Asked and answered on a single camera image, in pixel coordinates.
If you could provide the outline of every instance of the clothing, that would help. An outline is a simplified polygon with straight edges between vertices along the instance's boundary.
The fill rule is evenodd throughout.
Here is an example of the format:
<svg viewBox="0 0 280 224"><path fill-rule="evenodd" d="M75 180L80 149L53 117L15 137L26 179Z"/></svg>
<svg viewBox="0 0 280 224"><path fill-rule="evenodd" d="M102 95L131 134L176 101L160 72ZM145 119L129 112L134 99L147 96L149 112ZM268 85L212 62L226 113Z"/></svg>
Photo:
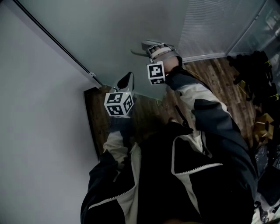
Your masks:
<svg viewBox="0 0 280 224"><path fill-rule="evenodd" d="M201 135L172 132L171 140L163 136L164 144L157 145L151 140L149 145L148 140L141 147L135 144L131 149L131 132L127 126L112 127L100 162L90 172L88 193L81 208L82 224L135 224L145 220L146 223L150 220L160 223L164 221L160 211L165 214L171 211L166 218L175 214L182 219L189 218L187 221L202 223L251 223L257 173L225 104L204 83L180 67L167 76L166 84L180 91ZM129 123L127 118L118 121L121 120ZM148 174L146 180L142 178L145 173ZM186 214L173 211L172 205L165 209L158 201L180 203L182 206L176 206L186 210Z"/></svg>

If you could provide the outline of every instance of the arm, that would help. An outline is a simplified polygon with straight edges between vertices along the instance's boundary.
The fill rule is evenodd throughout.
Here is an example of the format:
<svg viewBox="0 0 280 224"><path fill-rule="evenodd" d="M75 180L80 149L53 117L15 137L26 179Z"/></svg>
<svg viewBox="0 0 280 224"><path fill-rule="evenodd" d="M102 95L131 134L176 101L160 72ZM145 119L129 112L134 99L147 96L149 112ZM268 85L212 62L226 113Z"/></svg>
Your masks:
<svg viewBox="0 0 280 224"><path fill-rule="evenodd" d="M199 173L193 183L196 184L192 186L194 191L200 189L197 197L200 214L208 221L217 222L220 212L223 217L239 216L249 223L254 210L257 173L226 105L204 83L179 66L169 73L166 84L180 91L181 99L195 116L208 156L223 164Z"/></svg>
<svg viewBox="0 0 280 224"><path fill-rule="evenodd" d="M103 145L104 153L99 157L99 164L89 173L88 192L81 207L82 224L87 223L92 216L89 214L89 206L119 193L116 180L125 164L129 162L127 153L131 148L131 129L130 118L111 118L109 136Z"/></svg>

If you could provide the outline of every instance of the white wall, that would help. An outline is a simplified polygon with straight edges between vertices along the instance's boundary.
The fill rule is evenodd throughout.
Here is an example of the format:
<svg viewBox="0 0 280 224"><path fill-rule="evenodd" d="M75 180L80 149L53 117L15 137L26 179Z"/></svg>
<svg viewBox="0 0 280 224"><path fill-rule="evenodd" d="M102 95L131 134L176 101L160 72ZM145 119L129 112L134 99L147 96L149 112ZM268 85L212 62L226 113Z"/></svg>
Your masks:
<svg viewBox="0 0 280 224"><path fill-rule="evenodd" d="M11 4L0 4L0 223L77 224L97 164L83 97L94 84Z"/></svg>
<svg viewBox="0 0 280 224"><path fill-rule="evenodd" d="M152 86L143 39L178 45L188 0L20 0L24 7L105 85L134 73L135 91L161 99Z"/></svg>

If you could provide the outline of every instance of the black and white marker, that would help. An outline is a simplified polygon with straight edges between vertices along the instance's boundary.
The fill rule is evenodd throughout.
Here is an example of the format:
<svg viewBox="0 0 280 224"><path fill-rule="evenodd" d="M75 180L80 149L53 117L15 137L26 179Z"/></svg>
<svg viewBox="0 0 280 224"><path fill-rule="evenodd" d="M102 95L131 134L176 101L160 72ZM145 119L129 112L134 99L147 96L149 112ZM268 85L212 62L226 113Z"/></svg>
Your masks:
<svg viewBox="0 0 280 224"><path fill-rule="evenodd" d="M133 73L117 81L105 96L104 106L111 117L127 117L133 107Z"/></svg>
<svg viewBox="0 0 280 224"><path fill-rule="evenodd" d="M165 70L163 68L163 62L159 61L155 64L148 64L148 78L152 85L165 83Z"/></svg>

